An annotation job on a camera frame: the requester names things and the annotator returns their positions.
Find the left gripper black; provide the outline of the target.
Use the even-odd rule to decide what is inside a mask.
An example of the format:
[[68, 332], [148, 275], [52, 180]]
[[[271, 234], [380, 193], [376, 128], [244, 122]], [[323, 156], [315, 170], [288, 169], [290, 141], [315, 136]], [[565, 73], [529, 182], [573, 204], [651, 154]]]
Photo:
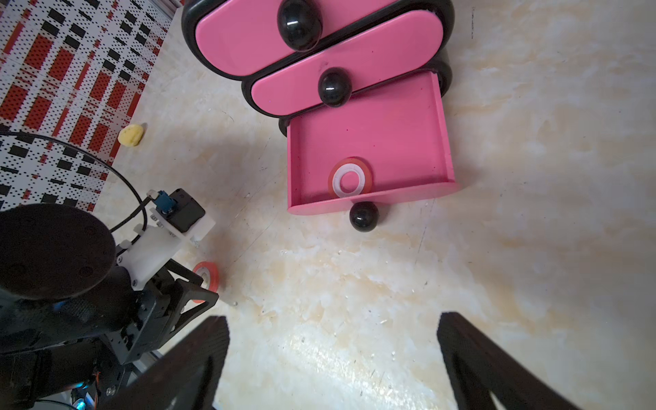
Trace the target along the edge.
[[[175, 279], [172, 273], [185, 280]], [[210, 310], [219, 300], [201, 285], [203, 278], [170, 259], [128, 305], [127, 323], [101, 337], [119, 364], [138, 360], [158, 350], [184, 327]]]

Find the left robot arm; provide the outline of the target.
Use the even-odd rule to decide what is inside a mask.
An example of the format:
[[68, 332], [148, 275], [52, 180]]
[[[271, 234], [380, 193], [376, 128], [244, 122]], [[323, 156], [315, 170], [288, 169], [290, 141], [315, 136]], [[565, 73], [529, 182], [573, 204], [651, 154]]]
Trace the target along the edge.
[[63, 391], [97, 408], [134, 363], [218, 301], [174, 259], [193, 231], [164, 224], [118, 245], [94, 215], [58, 204], [1, 214], [1, 406]]

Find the red tape roll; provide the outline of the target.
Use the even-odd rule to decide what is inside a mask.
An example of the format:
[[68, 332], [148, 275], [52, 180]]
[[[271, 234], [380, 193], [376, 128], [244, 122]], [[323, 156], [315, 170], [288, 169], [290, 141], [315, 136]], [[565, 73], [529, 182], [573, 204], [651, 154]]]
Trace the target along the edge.
[[209, 290], [213, 293], [219, 292], [220, 274], [215, 263], [202, 261], [194, 267], [193, 273], [203, 280], [201, 283], [203, 289]]
[[[342, 179], [347, 174], [355, 174], [358, 178], [355, 189], [345, 191], [342, 188]], [[356, 157], [348, 157], [333, 167], [328, 179], [329, 193], [338, 198], [359, 196], [367, 194], [373, 187], [373, 174], [369, 165]]]

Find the black drawer cabinet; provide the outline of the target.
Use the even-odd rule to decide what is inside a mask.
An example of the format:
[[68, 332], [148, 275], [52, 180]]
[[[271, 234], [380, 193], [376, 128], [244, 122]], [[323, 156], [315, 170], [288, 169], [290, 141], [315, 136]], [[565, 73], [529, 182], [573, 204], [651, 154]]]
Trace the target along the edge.
[[449, 1], [190, 1], [181, 27], [200, 63], [285, 125], [410, 73], [447, 91], [454, 20]]

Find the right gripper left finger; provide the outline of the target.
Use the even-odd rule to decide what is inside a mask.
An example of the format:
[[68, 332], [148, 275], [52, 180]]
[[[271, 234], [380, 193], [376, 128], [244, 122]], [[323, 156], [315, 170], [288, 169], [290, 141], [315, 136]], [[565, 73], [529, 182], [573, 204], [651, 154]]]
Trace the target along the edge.
[[227, 318], [213, 316], [102, 409], [212, 409], [230, 344]]

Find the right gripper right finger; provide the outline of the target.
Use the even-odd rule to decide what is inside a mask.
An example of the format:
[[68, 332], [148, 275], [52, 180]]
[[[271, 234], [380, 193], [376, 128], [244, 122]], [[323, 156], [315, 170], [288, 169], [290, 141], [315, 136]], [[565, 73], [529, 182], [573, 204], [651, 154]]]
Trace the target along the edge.
[[457, 312], [441, 314], [437, 341], [459, 409], [575, 409]]

